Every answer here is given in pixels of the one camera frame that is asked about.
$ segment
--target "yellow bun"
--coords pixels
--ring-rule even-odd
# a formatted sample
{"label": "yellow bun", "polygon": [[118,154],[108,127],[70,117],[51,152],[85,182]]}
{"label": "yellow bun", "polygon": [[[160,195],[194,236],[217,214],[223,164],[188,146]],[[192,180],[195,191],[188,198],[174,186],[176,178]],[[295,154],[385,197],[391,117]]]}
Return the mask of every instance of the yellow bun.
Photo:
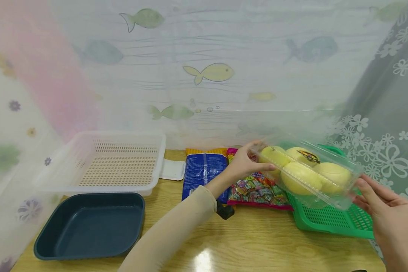
{"label": "yellow bun", "polygon": [[352,177],[348,169],[331,162],[323,162],[314,166],[313,169],[329,179],[322,178],[321,191],[327,194],[341,193]]}
{"label": "yellow bun", "polygon": [[298,151],[305,151],[310,153],[310,151],[308,151],[307,149],[304,148],[300,148],[300,147],[294,147],[294,148],[289,148],[286,150],[287,155],[289,155],[290,157],[293,157],[295,160],[307,164],[310,167],[315,166],[317,163],[315,162],[311,162],[309,160],[307,160],[306,157],[304,157],[304,155],[302,155],[301,153],[299,153]]}
{"label": "yellow bun", "polygon": [[272,163],[277,169],[268,172],[273,178],[278,178],[281,170],[287,163],[290,163],[292,159],[285,154],[283,148],[279,146],[267,146],[261,151],[261,156],[258,158],[258,162],[261,163]]}
{"label": "yellow bun", "polygon": [[312,195],[312,192],[308,191],[300,182],[316,190],[322,188],[320,176],[308,166],[297,161],[290,162],[284,166],[283,172],[281,172],[281,180],[287,189],[297,195]]}

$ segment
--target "candy bag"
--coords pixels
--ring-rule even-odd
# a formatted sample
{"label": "candy bag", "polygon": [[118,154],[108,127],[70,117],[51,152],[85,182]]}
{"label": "candy bag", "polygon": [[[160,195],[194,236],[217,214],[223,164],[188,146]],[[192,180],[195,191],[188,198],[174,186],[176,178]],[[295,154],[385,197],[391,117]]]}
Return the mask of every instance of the candy bag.
{"label": "candy bag", "polygon": [[[184,172],[183,194],[187,198],[200,185],[204,186],[227,168],[227,149],[218,148],[208,151],[186,149],[186,170]],[[218,201],[227,204],[230,189],[225,190]]]}
{"label": "candy bag", "polygon": [[[236,152],[237,149],[235,148],[227,150],[229,163],[233,160]],[[274,181],[267,179],[260,172],[255,172],[233,184],[227,203],[229,205],[239,204],[293,211],[284,192]]]}

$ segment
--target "green plastic basket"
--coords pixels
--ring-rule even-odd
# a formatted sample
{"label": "green plastic basket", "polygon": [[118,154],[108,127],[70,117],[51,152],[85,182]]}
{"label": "green plastic basket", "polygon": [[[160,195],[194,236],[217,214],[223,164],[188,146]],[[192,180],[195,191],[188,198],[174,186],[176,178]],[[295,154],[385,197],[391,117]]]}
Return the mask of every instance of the green plastic basket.
{"label": "green plastic basket", "polygon": [[[346,157],[342,150],[327,145],[320,145],[336,154]],[[295,216],[296,227],[305,231],[326,232],[344,236],[352,236],[365,239],[373,237],[372,218],[364,210],[352,205],[348,210],[341,211],[333,206],[321,209],[309,209],[287,194]]]}

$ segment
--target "blue snack bag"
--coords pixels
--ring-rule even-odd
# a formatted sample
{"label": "blue snack bag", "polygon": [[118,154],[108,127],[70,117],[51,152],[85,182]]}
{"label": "blue snack bag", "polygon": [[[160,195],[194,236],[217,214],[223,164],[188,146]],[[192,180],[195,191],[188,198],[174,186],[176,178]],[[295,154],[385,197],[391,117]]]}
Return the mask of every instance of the blue snack bag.
{"label": "blue snack bag", "polygon": [[[184,172],[183,195],[187,198],[200,185],[204,186],[227,168],[227,149],[218,148],[208,151],[186,149],[186,170]],[[227,204],[229,189],[225,190],[218,200]]]}

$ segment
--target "beige sleeve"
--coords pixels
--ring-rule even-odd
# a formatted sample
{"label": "beige sleeve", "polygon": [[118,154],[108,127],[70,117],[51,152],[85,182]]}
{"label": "beige sleeve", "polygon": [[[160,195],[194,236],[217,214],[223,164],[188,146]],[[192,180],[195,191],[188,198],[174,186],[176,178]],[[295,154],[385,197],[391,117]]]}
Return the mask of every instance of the beige sleeve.
{"label": "beige sleeve", "polygon": [[156,272],[174,255],[195,227],[216,212],[216,200],[199,186],[152,226],[135,244],[119,272]]}

